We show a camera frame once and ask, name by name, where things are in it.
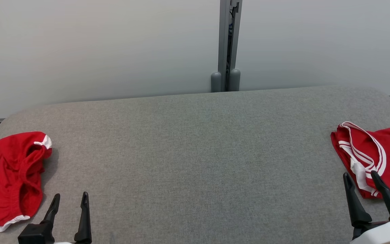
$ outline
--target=clothing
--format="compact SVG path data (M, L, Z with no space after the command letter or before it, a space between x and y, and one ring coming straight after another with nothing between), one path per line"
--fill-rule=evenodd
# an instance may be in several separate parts
M375 170L390 188L390 128L375 132L344 122L331 133L335 150L364 198L382 198L371 177Z
M0 139L0 232L37 213L42 201L43 159L51 139L39 131Z

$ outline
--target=red garment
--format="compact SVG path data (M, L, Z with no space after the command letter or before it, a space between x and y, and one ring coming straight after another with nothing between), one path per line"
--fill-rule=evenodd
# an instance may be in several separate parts
M39 209L42 162L51 155L51 145L51 139L39 131L0 139L0 232Z
M376 132L344 122L331 133L332 144L364 198L382 198L371 171L375 170L390 188L390 128Z

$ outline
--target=white wall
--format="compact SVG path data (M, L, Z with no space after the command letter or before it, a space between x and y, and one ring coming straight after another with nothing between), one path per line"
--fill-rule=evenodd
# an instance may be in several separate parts
M390 0L245 0L240 90L368 85L390 95Z
M0 118L38 104L210 92L219 0L0 0Z

